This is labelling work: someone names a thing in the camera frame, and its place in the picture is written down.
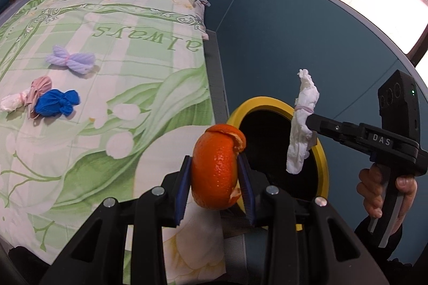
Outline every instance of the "yellow rim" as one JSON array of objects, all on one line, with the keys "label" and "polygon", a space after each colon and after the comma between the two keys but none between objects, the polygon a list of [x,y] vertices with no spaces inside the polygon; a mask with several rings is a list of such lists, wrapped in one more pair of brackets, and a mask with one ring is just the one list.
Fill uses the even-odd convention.
[{"label": "yellow rim", "polygon": [[[282,102],[281,100],[270,98],[270,97],[255,97],[252,99],[248,99],[244,103],[241,104],[229,117],[227,124],[230,124],[236,128],[240,127],[240,124],[243,118],[254,111],[257,110],[271,110],[279,113],[280,115],[286,117],[291,120],[293,118],[294,109]],[[327,166],[327,158],[325,157],[324,150],[321,146],[320,141],[317,141],[317,144],[312,147],[312,153],[315,158],[315,163],[317,165],[318,171],[318,189],[317,195],[327,198],[328,196],[328,166]],[[242,198],[239,198],[238,205],[242,211],[245,211],[243,206]]]}]

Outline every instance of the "human hand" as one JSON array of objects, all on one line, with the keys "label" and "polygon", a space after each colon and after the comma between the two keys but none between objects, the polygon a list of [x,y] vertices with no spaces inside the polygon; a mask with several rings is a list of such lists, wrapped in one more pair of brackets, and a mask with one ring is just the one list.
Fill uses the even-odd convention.
[{"label": "human hand", "polygon": [[[380,169],[376,164],[373,164],[370,169],[360,171],[358,177],[361,182],[357,185],[357,192],[364,197],[363,205],[365,210],[371,217],[380,218],[384,203],[381,196],[383,187]],[[394,234],[403,223],[404,217],[415,199],[417,190],[417,183],[412,175],[398,177],[395,185],[401,193],[404,193],[404,198],[391,234]]]}]

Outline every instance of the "white cloth bundle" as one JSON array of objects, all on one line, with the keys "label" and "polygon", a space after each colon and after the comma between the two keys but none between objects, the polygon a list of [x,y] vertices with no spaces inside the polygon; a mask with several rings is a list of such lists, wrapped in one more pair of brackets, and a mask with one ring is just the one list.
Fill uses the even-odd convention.
[{"label": "white cloth bundle", "polygon": [[17,108],[24,106],[28,93],[29,93],[29,88],[27,88],[26,90],[20,93],[16,93],[16,94],[12,94],[12,95],[8,95],[7,97],[4,97],[0,101],[0,111],[12,112],[12,111],[15,111]]},{"label": "white cloth bundle", "polygon": [[309,150],[317,144],[317,133],[306,126],[306,119],[314,113],[319,93],[308,70],[299,71],[300,92],[295,101],[295,111],[290,131],[290,145],[287,152],[287,171],[290,174],[299,174],[303,168],[303,161],[309,157]]}]

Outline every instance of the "camera lens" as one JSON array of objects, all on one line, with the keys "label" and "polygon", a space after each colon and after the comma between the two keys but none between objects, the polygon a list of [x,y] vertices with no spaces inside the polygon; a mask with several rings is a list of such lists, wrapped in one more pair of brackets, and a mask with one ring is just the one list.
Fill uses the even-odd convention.
[{"label": "camera lens", "polygon": [[392,104],[392,89],[388,89],[387,90],[387,104],[391,105]]},{"label": "camera lens", "polygon": [[394,86],[394,94],[395,94],[396,98],[400,97],[401,87],[400,87],[399,83],[396,83],[395,86]]}]

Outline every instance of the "blue gripper pad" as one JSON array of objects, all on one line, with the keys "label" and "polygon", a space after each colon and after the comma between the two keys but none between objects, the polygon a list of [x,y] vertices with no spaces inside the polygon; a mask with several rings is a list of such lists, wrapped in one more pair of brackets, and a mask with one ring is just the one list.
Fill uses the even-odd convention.
[{"label": "blue gripper pad", "polygon": [[250,181],[251,168],[244,154],[238,155],[238,180],[242,193],[245,215],[251,225],[255,224],[255,198]]},{"label": "blue gripper pad", "polygon": [[178,174],[178,189],[175,193],[175,214],[174,221],[177,226],[185,216],[187,198],[190,191],[190,173],[191,173],[192,157],[185,156],[183,164],[181,165],[180,173]]}]

